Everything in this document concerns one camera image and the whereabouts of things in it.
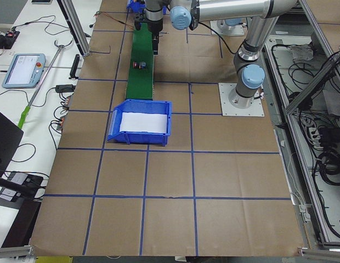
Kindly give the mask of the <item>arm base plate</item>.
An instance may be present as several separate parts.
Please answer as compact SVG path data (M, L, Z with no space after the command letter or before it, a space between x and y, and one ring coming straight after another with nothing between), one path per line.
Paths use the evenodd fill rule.
M217 33L223 36L243 36L242 19L212 20L210 26Z

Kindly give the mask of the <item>blue bin near arm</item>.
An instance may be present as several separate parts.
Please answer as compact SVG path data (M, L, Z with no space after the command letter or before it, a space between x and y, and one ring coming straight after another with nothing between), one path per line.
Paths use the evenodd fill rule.
M171 122L172 102L127 99L113 109L107 140L165 146Z

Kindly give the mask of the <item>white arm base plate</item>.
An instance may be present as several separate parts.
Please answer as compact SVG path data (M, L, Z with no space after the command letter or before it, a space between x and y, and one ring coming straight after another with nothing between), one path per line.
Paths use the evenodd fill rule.
M218 83L223 116L264 117L259 92L251 98L243 98L236 92L236 83Z

